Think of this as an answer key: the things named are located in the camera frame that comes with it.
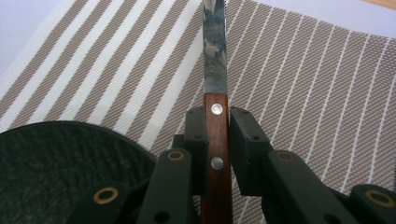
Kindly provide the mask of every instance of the metal blade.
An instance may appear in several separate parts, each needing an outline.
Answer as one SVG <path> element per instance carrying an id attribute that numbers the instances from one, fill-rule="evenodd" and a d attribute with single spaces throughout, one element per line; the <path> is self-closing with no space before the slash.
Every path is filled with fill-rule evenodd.
<path id="1" fill-rule="evenodd" d="M 204 0 L 205 92 L 227 93 L 224 0 Z"/>

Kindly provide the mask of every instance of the striped tablecloth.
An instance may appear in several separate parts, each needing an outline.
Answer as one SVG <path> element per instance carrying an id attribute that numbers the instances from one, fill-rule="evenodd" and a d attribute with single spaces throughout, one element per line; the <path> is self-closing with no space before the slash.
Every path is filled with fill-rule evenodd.
<path id="1" fill-rule="evenodd" d="M 0 132 L 79 120 L 155 155 L 202 104 L 199 0 L 65 0 L 0 77 Z M 298 153 L 328 186 L 394 189 L 396 40 L 229 1 L 230 105 L 249 110 L 275 149 Z M 234 223 L 263 223 L 239 196 Z"/>

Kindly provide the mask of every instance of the white surface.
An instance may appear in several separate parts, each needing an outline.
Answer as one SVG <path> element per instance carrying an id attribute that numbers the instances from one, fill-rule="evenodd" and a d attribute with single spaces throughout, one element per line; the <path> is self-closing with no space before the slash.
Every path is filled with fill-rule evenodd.
<path id="1" fill-rule="evenodd" d="M 353 31 L 396 38 L 396 10 L 360 0 L 256 1 L 305 14 Z M 35 30 L 59 2 L 61 0 L 0 1 L 0 76 L 15 61 Z"/>

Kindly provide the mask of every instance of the placemat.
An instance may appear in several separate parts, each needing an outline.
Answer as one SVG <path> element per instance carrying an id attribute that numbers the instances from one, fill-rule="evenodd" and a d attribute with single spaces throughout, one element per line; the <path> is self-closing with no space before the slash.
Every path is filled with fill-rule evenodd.
<path id="1" fill-rule="evenodd" d="M 106 126 L 155 155 L 202 104 L 199 0 L 63 1 L 0 78 L 0 132 L 43 120 Z M 230 105 L 249 110 L 275 149 L 321 180 L 394 190 L 396 40 L 229 1 Z M 263 223 L 239 196 L 234 223 Z"/>

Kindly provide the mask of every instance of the wooden handle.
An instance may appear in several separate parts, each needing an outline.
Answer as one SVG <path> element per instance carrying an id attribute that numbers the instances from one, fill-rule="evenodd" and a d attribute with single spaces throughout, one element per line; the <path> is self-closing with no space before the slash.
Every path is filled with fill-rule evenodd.
<path id="1" fill-rule="evenodd" d="M 209 139 L 207 152 L 207 194 L 201 199 L 201 223 L 231 224 L 233 223 L 233 194 L 231 189 L 231 164 L 228 149 L 228 100 L 226 94 L 206 93 L 204 95 L 206 128 Z"/>

